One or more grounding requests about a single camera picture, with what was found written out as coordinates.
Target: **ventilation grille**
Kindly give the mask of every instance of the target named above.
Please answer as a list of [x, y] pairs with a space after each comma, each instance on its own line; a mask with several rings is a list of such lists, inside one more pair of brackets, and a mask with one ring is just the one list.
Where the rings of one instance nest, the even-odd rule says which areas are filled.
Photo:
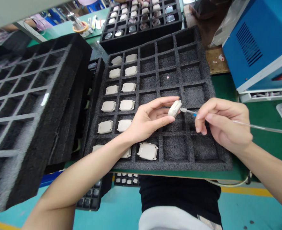
[[248, 65], [252, 66], [259, 58], [262, 57], [262, 53], [245, 22], [237, 32], [236, 37]]

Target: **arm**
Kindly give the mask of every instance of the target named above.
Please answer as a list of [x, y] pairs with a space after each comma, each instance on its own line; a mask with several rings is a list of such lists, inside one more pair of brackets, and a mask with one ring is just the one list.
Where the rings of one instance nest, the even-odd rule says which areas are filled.
[[198, 111], [196, 131], [207, 134], [205, 120], [210, 123], [214, 139], [235, 154], [269, 192], [282, 204], [282, 161], [252, 142], [248, 126], [232, 122], [249, 122], [249, 111], [244, 104], [212, 98]]
[[179, 97], [161, 97], [141, 105], [130, 127], [100, 149], [60, 174], [39, 199], [22, 229], [72, 229], [76, 202], [121, 158], [133, 144], [175, 120], [168, 110]]

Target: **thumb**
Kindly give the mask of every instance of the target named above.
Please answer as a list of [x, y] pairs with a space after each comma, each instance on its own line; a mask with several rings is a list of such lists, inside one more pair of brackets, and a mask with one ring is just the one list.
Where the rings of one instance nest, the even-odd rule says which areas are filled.
[[161, 117], [157, 120], [153, 120], [153, 121], [150, 121], [151, 123], [151, 126], [157, 130], [163, 126], [166, 126], [167, 124], [170, 124], [172, 123], [173, 121], [175, 121], [175, 118], [172, 117], [172, 116], [165, 116], [165, 117]]

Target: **hand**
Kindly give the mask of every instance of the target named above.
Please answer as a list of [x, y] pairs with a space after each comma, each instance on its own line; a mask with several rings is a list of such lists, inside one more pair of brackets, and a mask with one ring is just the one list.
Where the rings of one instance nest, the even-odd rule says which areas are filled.
[[245, 149], [253, 139], [250, 127], [231, 121], [250, 124], [249, 110], [242, 103], [211, 98], [199, 109], [195, 119], [196, 132], [202, 132], [203, 135], [207, 134], [205, 120], [210, 123], [211, 133], [217, 143], [232, 153]]
[[167, 115], [169, 108], [162, 107], [171, 107], [176, 100], [179, 100], [178, 96], [160, 97], [139, 106], [131, 125], [123, 135], [137, 143], [149, 138], [157, 129], [172, 123], [175, 118]]

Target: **left hand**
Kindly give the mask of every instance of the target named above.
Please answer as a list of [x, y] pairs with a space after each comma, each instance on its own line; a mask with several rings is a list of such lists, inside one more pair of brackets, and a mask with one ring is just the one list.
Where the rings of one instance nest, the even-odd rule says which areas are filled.
[[175, 118], [167, 115], [169, 108], [162, 107], [171, 107], [176, 100], [179, 100], [178, 96], [160, 97], [139, 106], [131, 125], [123, 135], [137, 143], [149, 138], [157, 129], [172, 123]]

